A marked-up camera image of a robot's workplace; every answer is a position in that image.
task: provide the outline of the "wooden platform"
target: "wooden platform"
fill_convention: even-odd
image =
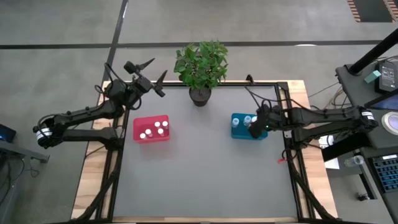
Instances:
[[[289,84],[290,97],[296,100],[303,106],[310,108],[307,91],[305,89],[303,80],[269,80],[256,81],[259,82],[287,82]],[[104,82],[103,87],[107,86],[109,82]],[[112,124],[112,120],[99,119],[94,122],[94,129],[101,129]],[[313,141],[312,144],[318,144],[318,141]],[[102,144],[98,142],[90,142],[86,154],[101,147]],[[307,173],[308,183],[311,191],[314,193],[319,202],[326,208],[326,210],[337,217],[335,202],[330,189],[326,168],[323,163],[322,152],[315,147],[307,147],[302,150],[305,170]],[[116,158],[117,152],[114,152],[113,158]],[[98,193],[101,186],[101,179],[104,171],[104,164],[106,159],[105,148],[90,155],[85,159],[83,170],[80,177],[80,183],[76,194],[75,204],[72,211],[71,218],[79,217],[92,202],[95,195]],[[301,189],[299,190],[300,202],[303,209],[304,217],[309,217],[305,196]],[[103,217],[105,218],[108,212],[110,190],[105,198]],[[296,218],[293,217],[277,217],[277,218],[197,218],[197,217],[117,217],[114,222],[294,222]]]

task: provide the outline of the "plant pot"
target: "plant pot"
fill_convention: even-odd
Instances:
[[[205,106],[211,96],[211,89],[192,90],[189,88],[189,96],[196,106]]]

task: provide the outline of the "potted plant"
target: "potted plant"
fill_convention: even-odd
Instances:
[[[205,106],[211,89],[225,80],[228,50],[217,42],[201,42],[199,47],[190,44],[177,51],[174,72],[178,79],[190,87],[189,95],[197,106]]]

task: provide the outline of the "white cap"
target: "white cap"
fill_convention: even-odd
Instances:
[[[233,123],[233,124],[239,124],[239,119],[238,119],[238,118],[232,119],[232,123]]]

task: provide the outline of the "green leaves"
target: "green leaves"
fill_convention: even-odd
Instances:
[[[225,80],[228,50],[218,41],[200,42],[199,47],[190,44],[176,54],[174,72],[192,89],[214,88]]]

